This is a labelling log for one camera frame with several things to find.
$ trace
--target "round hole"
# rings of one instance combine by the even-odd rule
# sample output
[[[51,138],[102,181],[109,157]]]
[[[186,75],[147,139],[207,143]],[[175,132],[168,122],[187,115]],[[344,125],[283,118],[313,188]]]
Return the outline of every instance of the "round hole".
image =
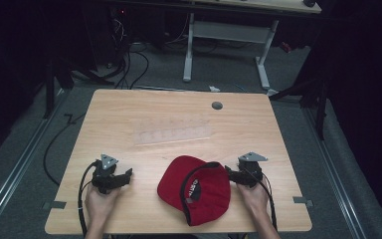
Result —
[[[223,105],[222,105],[222,103],[220,103],[220,102],[214,102],[214,103],[212,103],[212,108],[214,109],[214,110],[221,110],[222,109],[222,107],[223,107]]]

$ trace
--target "metal rail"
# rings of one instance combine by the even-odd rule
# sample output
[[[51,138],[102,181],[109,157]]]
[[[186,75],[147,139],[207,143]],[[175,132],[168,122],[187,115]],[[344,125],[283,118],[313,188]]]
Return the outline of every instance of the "metal rail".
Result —
[[[37,146],[39,145],[40,140],[42,139],[49,124],[51,123],[56,112],[58,111],[58,108],[62,105],[62,103],[67,98],[68,93],[65,93],[62,90],[60,90],[59,96],[60,96],[60,99],[58,101],[58,104],[55,110],[53,111],[53,113],[50,115],[48,119],[42,119],[40,125],[38,126],[32,138],[28,142],[23,153],[20,155],[17,164],[14,166],[8,178],[6,179],[6,181],[4,182],[4,184],[2,185],[0,189],[0,215],[2,214],[6,205],[8,204],[8,201],[11,199],[12,194],[17,189],[17,186],[20,183],[21,179],[23,178],[24,173],[27,171],[30,163],[32,162],[34,158],[33,154]]]
[[[355,212],[352,200],[350,199],[342,181],[340,180],[333,160],[327,150],[327,146],[325,142],[319,138],[318,133],[315,131],[315,119],[312,112],[310,109],[302,109],[302,112],[308,121],[308,124],[310,124],[311,133],[316,138],[318,148],[322,154],[322,164],[324,166],[327,177],[330,180],[331,187],[333,188],[334,194],[336,195],[337,202],[339,203],[343,217],[346,220],[352,237],[357,239],[367,238],[364,229],[362,228],[361,222],[359,221]]]

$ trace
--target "desk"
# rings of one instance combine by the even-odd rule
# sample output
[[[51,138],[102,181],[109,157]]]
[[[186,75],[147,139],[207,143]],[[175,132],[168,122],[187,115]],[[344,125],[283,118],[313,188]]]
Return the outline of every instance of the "desk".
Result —
[[[271,1],[271,0],[194,0],[195,2],[205,3],[205,4],[220,4],[229,5],[235,7],[247,7],[247,8],[261,8],[268,10],[286,10],[298,13],[315,13],[321,12],[321,9],[317,4],[312,8],[305,6],[300,0],[281,0],[281,1]],[[263,44],[260,51],[260,55],[256,57],[257,69],[259,71],[260,81],[262,87],[265,90],[270,88],[270,83],[265,69],[265,60],[269,52],[269,48],[272,44],[272,40],[275,36],[279,20],[274,20],[272,26],[270,27],[253,27],[253,26],[242,26],[234,24],[223,24],[214,23],[206,21],[195,21],[194,14],[190,15],[189,21],[189,31],[188,31],[188,49],[185,57],[185,67],[184,67],[184,82],[191,81],[191,71],[192,71],[192,46],[194,37],[202,38],[212,38],[219,40],[228,41],[241,41],[250,43]]]
[[[212,103],[223,105],[214,110]],[[156,192],[169,163],[179,155],[219,161],[237,170],[238,156],[254,151],[268,176],[280,231],[307,231],[311,222],[269,98],[259,94],[98,90],[95,92],[56,201],[46,224],[50,234],[81,234],[77,193],[87,166],[101,153],[119,160],[115,174],[133,168],[105,232],[215,233],[255,231],[235,183],[228,211],[218,220],[189,227],[182,212]]]

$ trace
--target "wooden table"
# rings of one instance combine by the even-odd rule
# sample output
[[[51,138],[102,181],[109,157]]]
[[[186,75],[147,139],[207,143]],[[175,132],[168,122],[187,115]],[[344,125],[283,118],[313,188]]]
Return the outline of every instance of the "wooden table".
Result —
[[[214,110],[219,102],[223,108]],[[179,155],[219,161],[237,170],[238,156],[257,152],[269,178],[280,231],[307,231],[311,222],[269,98],[260,94],[97,90],[46,224],[50,234],[81,234],[77,194],[87,166],[101,153],[119,160],[115,174],[133,168],[122,187],[105,232],[215,233],[255,228],[235,183],[228,211],[219,219],[189,227],[179,210],[156,192],[169,163]]]

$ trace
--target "metal bracket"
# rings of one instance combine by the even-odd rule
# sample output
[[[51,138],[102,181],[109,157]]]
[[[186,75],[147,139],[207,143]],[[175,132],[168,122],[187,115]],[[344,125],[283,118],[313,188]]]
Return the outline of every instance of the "metal bracket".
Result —
[[[293,198],[294,203],[303,203],[306,205],[306,207],[313,207],[314,203],[312,203],[311,200],[307,200],[305,197],[294,197]]]
[[[268,160],[266,157],[261,156],[252,151],[242,156],[239,156],[238,159],[242,161],[267,161]]]
[[[103,166],[104,170],[107,170],[108,168],[114,166],[118,163],[118,160],[114,157],[108,156],[106,154],[101,154],[101,165]]]

